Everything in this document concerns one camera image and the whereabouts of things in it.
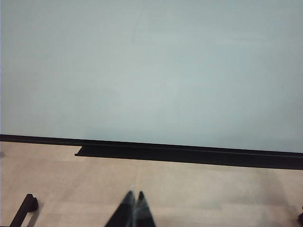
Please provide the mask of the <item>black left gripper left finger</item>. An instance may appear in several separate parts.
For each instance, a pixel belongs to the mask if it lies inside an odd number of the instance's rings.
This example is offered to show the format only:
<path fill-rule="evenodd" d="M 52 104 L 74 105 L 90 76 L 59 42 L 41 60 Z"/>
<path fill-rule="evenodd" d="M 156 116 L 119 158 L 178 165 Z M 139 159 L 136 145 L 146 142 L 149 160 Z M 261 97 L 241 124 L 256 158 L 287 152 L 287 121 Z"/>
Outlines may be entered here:
<path fill-rule="evenodd" d="M 114 211 L 108 222 L 105 224 L 106 227 L 131 227 L 133 219 L 134 209 L 134 193 L 128 191 L 124 198 L 121 200 L 117 209 Z"/>

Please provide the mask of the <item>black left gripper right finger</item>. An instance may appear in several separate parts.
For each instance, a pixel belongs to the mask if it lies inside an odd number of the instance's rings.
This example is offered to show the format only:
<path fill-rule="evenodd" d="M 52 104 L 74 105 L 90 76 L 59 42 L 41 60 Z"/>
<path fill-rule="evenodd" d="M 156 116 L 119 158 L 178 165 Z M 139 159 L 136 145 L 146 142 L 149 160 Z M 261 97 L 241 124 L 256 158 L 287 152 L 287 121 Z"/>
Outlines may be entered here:
<path fill-rule="evenodd" d="M 139 192 L 138 200 L 134 207 L 135 227 L 156 227 L 148 202 L 143 191 Z"/>

